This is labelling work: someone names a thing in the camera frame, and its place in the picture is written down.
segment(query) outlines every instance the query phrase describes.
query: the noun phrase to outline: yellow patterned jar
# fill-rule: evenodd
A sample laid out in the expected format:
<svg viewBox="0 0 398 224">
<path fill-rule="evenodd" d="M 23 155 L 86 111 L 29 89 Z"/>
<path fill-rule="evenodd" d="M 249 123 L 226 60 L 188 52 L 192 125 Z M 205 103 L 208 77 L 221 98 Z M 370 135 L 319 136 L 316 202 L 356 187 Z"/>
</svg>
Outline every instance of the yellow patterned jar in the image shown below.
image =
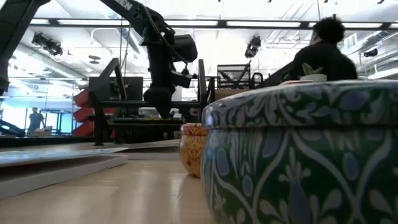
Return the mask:
<svg viewBox="0 0 398 224">
<path fill-rule="evenodd" d="M 206 130 L 201 124 L 188 123 L 181 126 L 180 158 L 187 172 L 200 178 L 201 152 L 206 143 Z"/>
</svg>

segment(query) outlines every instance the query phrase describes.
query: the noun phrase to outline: robotic arm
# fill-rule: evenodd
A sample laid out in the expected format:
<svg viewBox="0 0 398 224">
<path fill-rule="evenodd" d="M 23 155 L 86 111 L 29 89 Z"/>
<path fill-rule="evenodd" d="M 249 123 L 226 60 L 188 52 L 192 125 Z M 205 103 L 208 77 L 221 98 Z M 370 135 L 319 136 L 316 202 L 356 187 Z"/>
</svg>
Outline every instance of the robotic arm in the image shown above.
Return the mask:
<svg viewBox="0 0 398 224">
<path fill-rule="evenodd" d="M 7 91 L 8 60 L 40 6 L 50 0 L 6 0 L 0 10 L 0 94 Z M 144 93 L 145 101 L 154 105 L 159 114 L 169 115 L 171 96 L 175 86 L 189 87 L 192 76 L 187 67 L 178 73 L 174 62 L 185 64 L 197 56 L 195 42 L 190 35 L 175 36 L 175 31 L 166 24 L 157 12 L 134 0 L 100 0 L 130 22 L 131 27 L 142 36 L 142 46 L 147 47 L 150 88 Z"/>
</svg>

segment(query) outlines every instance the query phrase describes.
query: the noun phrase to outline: man standing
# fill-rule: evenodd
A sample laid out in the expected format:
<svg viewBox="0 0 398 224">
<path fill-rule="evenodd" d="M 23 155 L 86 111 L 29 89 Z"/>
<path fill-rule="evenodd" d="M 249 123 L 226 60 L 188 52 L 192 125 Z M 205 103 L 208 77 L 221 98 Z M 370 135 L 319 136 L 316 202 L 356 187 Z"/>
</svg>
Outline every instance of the man standing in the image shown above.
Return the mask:
<svg viewBox="0 0 398 224">
<path fill-rule="evenodd" d="M 28 133 L 32 133 L 36 129 L 39 129 L 40 128 L 40 123 L 42 123 L 43 124 L 43 128 L 45 128 L 43 115 L 41 113 L 37 112 L 37 108 L 36 107 L 32 108 L 32 111 L 33 111 L 33 113 L 31 115 L 29 115 L 30 125 L 29 125 L 29 128 L 27 129 Z"/>
<path fill-rule="evenodd" d="M 354 63 L 337 47 L 344 34 L 345 27 L 340 20 L 327 17 L 318 21 L 313 27 L 310 45 L 296 54 L 286 80 L 300 80 L 311 75 L 311 71 L 326 75 L 328 81 L 358 79 Z"/>
</svg>

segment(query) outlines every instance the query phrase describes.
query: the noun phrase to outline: blue and green patterned pot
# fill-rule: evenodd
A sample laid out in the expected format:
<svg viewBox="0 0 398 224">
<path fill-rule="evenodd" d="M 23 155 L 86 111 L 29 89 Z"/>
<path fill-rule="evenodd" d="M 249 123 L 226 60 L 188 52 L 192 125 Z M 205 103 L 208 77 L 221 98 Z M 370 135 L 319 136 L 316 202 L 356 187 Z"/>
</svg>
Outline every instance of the blue and green patterned pot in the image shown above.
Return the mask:
<svg viewBox="0 0 398 224">
<path fill-rule="evenodd" d="M 202 123 L 217 223 L 398 223 L 398 82 L 249 91 L 208 105 Z"/>
</svg>

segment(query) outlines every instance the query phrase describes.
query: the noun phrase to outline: black jacket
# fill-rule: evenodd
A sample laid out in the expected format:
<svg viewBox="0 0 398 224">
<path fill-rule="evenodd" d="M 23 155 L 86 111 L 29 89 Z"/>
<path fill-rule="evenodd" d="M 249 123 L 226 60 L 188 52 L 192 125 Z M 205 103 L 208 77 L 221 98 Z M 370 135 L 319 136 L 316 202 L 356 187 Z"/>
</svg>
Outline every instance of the black jacket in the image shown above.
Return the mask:
<svg viewBox="0 0 398 224">
<path fill-rule="evenodd" d="M 336 45 L 327 42 L 319 42 L 300 50 L 294 57 L 293 69 L 286 80 L 299 80 L 300 77 L 309 75 L 303 69 L 305 63 L 312 70 L 326 75 L 328 81 L 358 79 L 354 63 Z"/>
</svg>

